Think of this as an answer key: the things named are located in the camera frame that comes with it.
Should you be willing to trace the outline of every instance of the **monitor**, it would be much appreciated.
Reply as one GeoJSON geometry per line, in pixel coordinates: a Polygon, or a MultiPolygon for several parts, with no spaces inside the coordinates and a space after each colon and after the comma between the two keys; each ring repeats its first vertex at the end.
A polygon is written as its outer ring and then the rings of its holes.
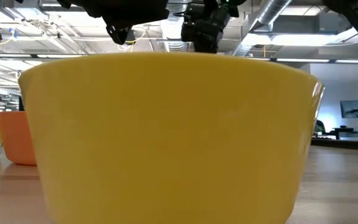
{"type": "Polygon", "coordinates": [[[350,113],[350,111],[356,109],[358,109],[358,100],[341,101],[342,118],[358,118],[358,112],[350,113]]]}

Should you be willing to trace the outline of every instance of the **desk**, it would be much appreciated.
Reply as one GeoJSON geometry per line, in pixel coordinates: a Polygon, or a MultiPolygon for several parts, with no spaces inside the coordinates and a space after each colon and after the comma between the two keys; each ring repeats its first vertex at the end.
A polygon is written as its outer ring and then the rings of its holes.
{"type": "Polygon", "coordinates": [[[341,138],[358,138],[358,131],[354,131],[354,128],[334,128],[336,140],[341,138]]]}
{"type": "MultiPolygon", "coordinates": [[[[52,224],[36,167],[0,155],[0,224],[52,224]]],[[[358,224],[358,151],[311,147],[287,224],[358,224]]]]}

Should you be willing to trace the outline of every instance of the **ceiling duct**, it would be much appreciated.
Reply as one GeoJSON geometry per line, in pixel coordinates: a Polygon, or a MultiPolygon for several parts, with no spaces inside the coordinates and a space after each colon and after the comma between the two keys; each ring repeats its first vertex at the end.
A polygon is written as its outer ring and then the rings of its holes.
{"type": "MultiPolygon", "coordinates": [[[[271,29],[274,21],[284,11],[284,9],[291,3],[292,0],[263,0],[260,3],[260,9],[251,16],[248,16],[245,20],[243,34],[248,35],[249,31],[267,27],[271,29]]],[[[252,45],[248,45],[242,41],[242,43],[233,51],[235,56],[246,56],[252,48],[252,45]]]]}
{"type": "Polygon", "coordinates": [[[164,39],[175,39],[175,41],[167,41],[164,43],[167,52],[182,52],[189,49],[188,43],[176,41],[177,39],[181,39],[183,17],[174,16],[174,13],[184,12],[186,8],[186,4],[167,5],[166,9],[170,11],[170,15],[168,19],[161,21],[161,29],[164,39]]]}
{"type": "Polygon", "coordinates": [[[263,0],[256,21],[251,28],[255,30],[263,26],[271,26],[277,17],[291,3],[292,0],[263,0]]]}

